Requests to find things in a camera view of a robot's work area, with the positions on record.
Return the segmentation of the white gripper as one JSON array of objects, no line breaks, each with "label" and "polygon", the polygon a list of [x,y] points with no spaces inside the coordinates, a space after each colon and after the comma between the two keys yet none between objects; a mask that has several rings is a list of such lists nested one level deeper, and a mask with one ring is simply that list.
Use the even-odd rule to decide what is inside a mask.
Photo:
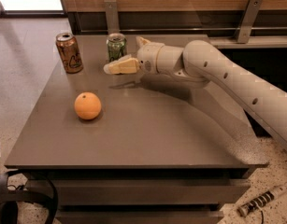
[{"label": "white gripper", "polygon": [[141,67],[146,73],[157,74],[157,57],[165,44],[150,42],[142,36],[136,37],[136,44],[140,47],[137,51],[137,58],[125,55],[119,60],[110,62],[104,66],[105,73],[109,75],[135,74]]}]

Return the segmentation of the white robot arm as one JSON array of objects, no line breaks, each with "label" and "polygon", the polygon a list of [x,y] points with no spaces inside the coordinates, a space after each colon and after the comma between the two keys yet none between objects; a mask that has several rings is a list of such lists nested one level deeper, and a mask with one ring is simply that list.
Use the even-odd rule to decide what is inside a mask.
[{"label": "white robot arm", "polygon": [[109,75],[168,75],[197,88],[214,82],[230,95],[275,140],[287,150],[287,92],[229,60],[204,40],[193,40],[185,47],[172,47],[136,39],[136,57],[125,55],[104,66]]}]

